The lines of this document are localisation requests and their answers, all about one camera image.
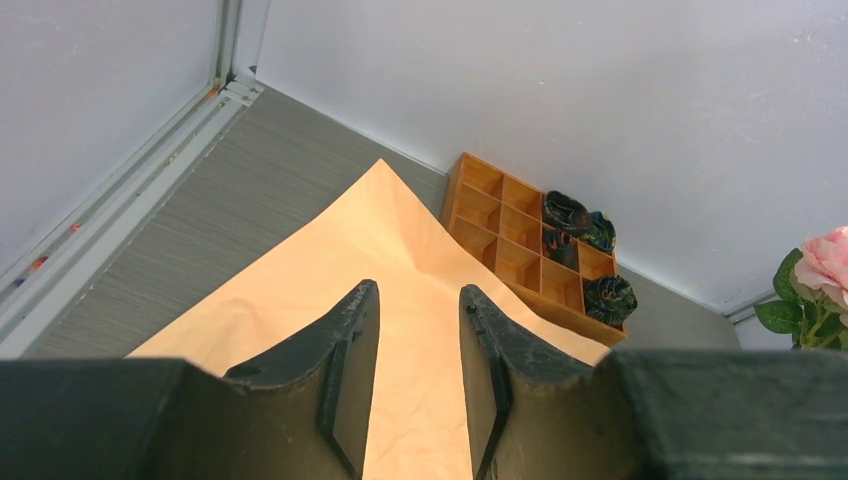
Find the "gray wooden surface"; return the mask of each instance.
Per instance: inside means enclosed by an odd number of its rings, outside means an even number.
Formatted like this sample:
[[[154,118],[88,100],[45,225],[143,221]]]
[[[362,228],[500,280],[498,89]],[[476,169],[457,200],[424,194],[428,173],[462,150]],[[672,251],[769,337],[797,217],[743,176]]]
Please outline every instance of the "gray wooden surface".
[[[125,355],[330,205],[378,158],[439,212],[447,178],[266,90],[36,357]],[[729,322],[631,272],[625,347],[739,348]]]

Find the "beige sheet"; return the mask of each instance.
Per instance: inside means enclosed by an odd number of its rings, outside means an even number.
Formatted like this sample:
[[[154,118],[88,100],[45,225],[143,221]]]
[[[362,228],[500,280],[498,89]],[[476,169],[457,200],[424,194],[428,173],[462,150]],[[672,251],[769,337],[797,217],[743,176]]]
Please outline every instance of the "beige sheet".
[[[380,345],[365,477],[471,478],[459,357],[459,289],[595,364],[597,342],[533,314],[466,253],[382,160],[327,210],[132,356],[182,356],[222,375],[332,307],[364,278],[380,289]]]

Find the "wooden organizer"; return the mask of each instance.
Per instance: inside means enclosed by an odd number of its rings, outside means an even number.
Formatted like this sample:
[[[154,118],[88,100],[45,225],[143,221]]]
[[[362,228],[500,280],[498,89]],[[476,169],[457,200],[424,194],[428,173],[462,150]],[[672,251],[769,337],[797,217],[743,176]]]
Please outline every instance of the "wooden organizer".
[[[617,275],[615,255],[577,239],[577,270],[544,254],[542,192],[465,153],[453,167],[442,224],[540,317],[604,345],[627,338],[586,315],[583,279]]]

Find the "white panel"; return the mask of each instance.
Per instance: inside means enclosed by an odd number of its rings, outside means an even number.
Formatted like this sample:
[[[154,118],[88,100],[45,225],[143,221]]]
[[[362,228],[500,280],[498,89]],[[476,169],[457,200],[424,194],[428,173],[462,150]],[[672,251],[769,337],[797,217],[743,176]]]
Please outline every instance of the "white panel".
[[[259,49],[265,32],[265,17],[271,0],[242,0],[239,12],[238,41],[233,69],[238,75],[254,78],[250,67],[259,63]]]
[[[621,262],[721,312],[848,224],[848,3],[274,0],[260,81],[445,170],[607,212]]]
[[[790,350],[792,337],[766,330],[759,320],[749,320],[736,326],[736,335],[743,350]]]
[[[0,2],[0,272],[206,85],[217,2]]]

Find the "pink rose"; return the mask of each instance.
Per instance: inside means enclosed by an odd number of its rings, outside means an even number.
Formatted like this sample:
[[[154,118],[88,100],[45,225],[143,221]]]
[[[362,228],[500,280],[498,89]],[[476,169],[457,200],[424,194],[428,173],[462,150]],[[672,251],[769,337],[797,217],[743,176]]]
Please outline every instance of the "pink rose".
[[[804,256],[795,264],[795,280],[827,295],[848,326],[848,227],[805,241],[801,251]]]

